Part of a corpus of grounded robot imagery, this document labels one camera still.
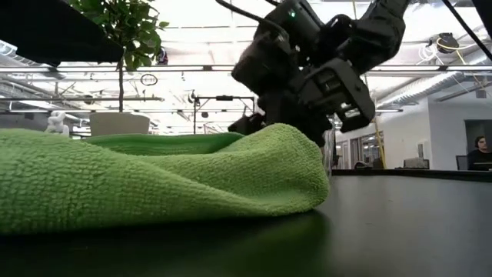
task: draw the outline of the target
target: black bar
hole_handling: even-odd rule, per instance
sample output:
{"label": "black bar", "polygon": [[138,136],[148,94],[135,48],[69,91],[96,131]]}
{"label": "black bar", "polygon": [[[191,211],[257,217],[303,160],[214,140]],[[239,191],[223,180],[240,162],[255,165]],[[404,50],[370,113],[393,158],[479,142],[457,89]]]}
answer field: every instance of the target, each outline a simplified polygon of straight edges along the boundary
{"label": "black bar", "polygon": [[492,172],[444,171],[428,169],[333,169],[333,176],[404,176],[429,179],[489,182]]}
{"label": "black bar", "polygon": [[482,19],[485,29],[489,35],[492,34],[492,16],[490,16],[492,2],[490,0],[472,0],[472,2],[475,5],[478,15]]}
{"label": "black bar", "polygon": [[193,98],[193,135],[197,133],[197,98]]}

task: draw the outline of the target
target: black table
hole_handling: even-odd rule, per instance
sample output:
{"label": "black table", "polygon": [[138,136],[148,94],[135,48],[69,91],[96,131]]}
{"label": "black table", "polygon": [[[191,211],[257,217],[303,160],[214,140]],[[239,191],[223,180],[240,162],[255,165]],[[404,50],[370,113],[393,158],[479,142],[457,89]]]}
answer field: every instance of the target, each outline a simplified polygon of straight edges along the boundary
{"label": "black table", "polygon": [[492,276],[492,185],[336,176],[313,212],[0,238],[0,275]]}

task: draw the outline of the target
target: white wall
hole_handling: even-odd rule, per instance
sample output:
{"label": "white wall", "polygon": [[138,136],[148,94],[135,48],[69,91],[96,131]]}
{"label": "white wall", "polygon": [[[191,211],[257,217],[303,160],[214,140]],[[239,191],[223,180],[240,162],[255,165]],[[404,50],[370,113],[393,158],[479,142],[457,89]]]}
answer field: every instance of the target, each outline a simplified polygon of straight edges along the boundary
{"label": "white wall", "polygon": [[[388,169],[403,166],[404,159],[418,157],[417,144],[425,143],[424,157],[431,156],[431,126],[427,100],[421,100],[418,105],[404,107],[404,112],[384,113],[377,118],[378,128],[384,133],[384,154]],[[374,134],[374,124],[346,134],[338,134],[337,142],[349,141],[362,135]]]}
{"label": "white wall", "polygon": [[457,170],[456,156],[467,154],[464,121],[492,119],[492,106],[430,103],[429,111],[433,166],[439,170]]}

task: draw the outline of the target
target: chair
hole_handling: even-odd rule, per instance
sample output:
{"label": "chair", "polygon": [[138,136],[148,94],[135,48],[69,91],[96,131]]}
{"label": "chair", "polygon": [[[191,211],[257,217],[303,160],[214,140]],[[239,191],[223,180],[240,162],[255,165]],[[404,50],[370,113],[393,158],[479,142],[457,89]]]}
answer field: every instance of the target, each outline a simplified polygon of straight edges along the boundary
{"label": "chair", "polygon": [[403,168],[404,169],[430,169],[431,166],[428,159],[412,158],[412,159],[405,159],[403,161]]}
{"label": "chair", "polygon": [[456,166],[458,170],[468,170],[468,157],[465,155],[457,155]]}
{"label": "chair", "polygon": [[96,112],[91,119],[91,135],[148,134],[150,118],[123,112]]}
{"label": "chair", "polygon": [[383,160],[381,158],[376,158],[372,162],[372,168],[373,169],[384,169]]}

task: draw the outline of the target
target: microfiber towel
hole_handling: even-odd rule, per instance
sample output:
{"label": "microfiber towel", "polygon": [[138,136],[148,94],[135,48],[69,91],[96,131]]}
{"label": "microfiber towel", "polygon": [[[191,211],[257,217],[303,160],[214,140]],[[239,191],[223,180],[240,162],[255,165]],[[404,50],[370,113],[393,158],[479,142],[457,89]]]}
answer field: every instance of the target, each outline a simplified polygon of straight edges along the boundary
{"label": "microfiber towel", "polygon": [[0,234],[287,215],[327,194],[319,148],[289,125],[82,141],[0,130]]}

